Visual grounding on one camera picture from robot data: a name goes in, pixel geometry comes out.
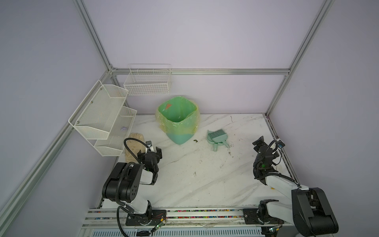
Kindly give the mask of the green plastic dustpan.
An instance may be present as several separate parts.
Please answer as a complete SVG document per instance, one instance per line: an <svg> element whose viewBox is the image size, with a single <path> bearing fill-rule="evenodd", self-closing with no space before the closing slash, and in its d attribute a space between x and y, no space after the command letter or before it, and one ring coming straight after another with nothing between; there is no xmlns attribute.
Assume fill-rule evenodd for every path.
<svg viewBox="0 0 379 237"><path fill-rule="evenodd" d="M227 149L230 148L230 145L227 142L228 135L223 129L217 131L207 131L207 141L212 145L213 151L217 152L219 146L225 146Z"/></svg>

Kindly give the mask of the green hand brush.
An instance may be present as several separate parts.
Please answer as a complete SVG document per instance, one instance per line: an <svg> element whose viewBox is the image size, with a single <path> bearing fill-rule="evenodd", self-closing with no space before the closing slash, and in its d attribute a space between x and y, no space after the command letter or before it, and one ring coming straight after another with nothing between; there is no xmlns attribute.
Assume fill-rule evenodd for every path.
<svg viewBox="0 0 379 237"><path fill-rule="evenodd" d="M210 137L210 139L214 143L222 143L228 149L230 148L230 145L227 142L228 135L226 134L226 132L223 129L219 129L217 131L210 132L208 134L208 136Z"/></svg>

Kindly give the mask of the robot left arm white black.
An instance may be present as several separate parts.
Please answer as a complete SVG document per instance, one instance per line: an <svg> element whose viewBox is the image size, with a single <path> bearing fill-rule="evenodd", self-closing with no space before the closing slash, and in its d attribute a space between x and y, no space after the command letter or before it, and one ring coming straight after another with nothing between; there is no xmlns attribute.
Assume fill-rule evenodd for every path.
<svg viewBox="0 0 379 237"><path fill-rule="evenodd" d="M138 194L140 185L154 185L158 179L160 148L150 141L126 138L125 149L137 162L117 163L102 188L102 197L115 202L127 214L126 226L156 225L166 218L165 210L154 210L147 199Z"/></svg>

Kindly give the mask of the robot right arm white black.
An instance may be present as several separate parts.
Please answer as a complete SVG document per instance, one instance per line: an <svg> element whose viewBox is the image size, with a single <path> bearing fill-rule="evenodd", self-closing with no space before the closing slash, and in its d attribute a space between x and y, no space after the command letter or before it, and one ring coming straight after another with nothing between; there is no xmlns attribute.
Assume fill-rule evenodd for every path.
<svg viewBox="0 0 379 237"><path fill-rule="evenodd" d="M336 234L339 225L325 192L318 187L302 185L275 169L275 159L281 157L284 142L274 139L267 144L261 136L252 144L257 152L253 163L254 178L291 201L284 204L277 199L261 200L256 213L257 221L262 225L272 220L290 223L304 237Z"/></svg>

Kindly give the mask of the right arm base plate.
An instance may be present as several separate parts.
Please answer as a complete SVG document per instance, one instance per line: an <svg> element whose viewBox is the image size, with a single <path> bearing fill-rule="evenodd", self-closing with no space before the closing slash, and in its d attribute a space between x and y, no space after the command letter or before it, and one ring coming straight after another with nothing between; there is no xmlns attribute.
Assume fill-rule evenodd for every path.
<svg viewBox="0 0 379 237"><path fill-rule="evenodd" d="M244 208L242 212L246 225L284 224L283 220L271 217L268 214L260 214L258 208Z"/></svg>

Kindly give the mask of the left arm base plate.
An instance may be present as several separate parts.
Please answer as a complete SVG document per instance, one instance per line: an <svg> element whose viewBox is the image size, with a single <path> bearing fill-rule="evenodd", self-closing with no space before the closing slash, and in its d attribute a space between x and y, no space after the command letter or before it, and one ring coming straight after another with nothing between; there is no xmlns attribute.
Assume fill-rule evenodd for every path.
<svg viewBox="0 0 379 237"><path fill-rule="evenodd" d="M127 216L126 226L156 226L166 219L167 211L164 209L148 210L145 214L130 214Z"/></svg>

